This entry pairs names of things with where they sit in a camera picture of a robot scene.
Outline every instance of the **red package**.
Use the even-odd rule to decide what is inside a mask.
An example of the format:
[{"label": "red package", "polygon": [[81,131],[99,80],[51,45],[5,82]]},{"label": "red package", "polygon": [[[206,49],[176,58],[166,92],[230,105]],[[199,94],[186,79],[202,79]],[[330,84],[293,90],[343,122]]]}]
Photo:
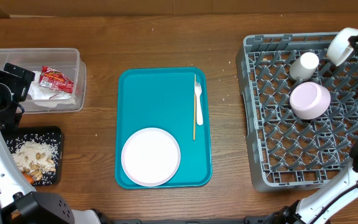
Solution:
[{"label": "red package", "polygon": [[40,86],[51,90],[73,93],[74,82],[53,68],[42,67],[39,83]]}]

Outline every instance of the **black speckled container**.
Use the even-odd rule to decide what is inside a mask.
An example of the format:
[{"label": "black speckled container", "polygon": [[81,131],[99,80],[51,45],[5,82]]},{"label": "black speckled container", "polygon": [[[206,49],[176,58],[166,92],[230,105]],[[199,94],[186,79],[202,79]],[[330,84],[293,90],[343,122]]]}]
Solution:
[{"label": "black speckled container", "polygon": [[62,158],[63,158],[63,133],[57,126],[37,127],[37,128],[19,128],[14,133],[2,132],[5,143],[9,151],[16,152],[16,146],[24,141],[36,143],[47,143],[57,145],[57,154],[52,158],[55,161],[56,172],[44,173],[44,178],[36,181],[33,186],[46,186],[57,184],[62,176]]}]

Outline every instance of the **round plate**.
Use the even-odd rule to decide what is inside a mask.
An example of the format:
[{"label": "round plate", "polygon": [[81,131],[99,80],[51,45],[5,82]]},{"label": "round plate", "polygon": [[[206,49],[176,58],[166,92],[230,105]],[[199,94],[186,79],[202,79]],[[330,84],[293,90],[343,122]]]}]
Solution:
[{"label": "round plate", "polygon": [[155,187],[170,180],[179,168],[180,148],[175,138],[159,128],[135,132],[126,142],[121,164],[131,181]]}]

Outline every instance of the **white cup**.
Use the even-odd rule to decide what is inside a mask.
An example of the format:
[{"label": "white cup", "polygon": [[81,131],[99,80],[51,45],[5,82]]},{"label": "white cup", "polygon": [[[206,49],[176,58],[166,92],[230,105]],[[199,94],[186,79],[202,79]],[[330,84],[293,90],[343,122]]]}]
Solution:
[{"label": "white cup", "polygon": [[322,115],[331,102],[329,91],[314,82],[298,85],[291,93],[290,105],[301,119],[314,119]]},{"label": "white cup", "polygon": [[335,66],[340,66],[353,52],[348,39],[351,36],[358,35],[358,29],[345,28],[338,33],[328,47],[327,58]]},{"label": "white cup", "polygon": [[308,80],[318,66],[319,60],[316,54],[307,52],[301,55],[290,67],[290,76],[294,80]]}]

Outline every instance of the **white fork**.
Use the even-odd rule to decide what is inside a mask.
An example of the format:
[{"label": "white fork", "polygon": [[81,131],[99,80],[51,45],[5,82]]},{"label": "white fork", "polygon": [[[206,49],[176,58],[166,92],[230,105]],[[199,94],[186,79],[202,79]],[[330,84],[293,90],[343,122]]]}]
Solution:
[{"label": "white fork", "polygon": [[196,94],[197,97],[197,124],[198,125],[204,124],[203,111],[201,109],[201,100],[200,100],[200,96],[202,92],[203,90],[201,89],[200,83],[196,82],[194,86],[194,93]]}]

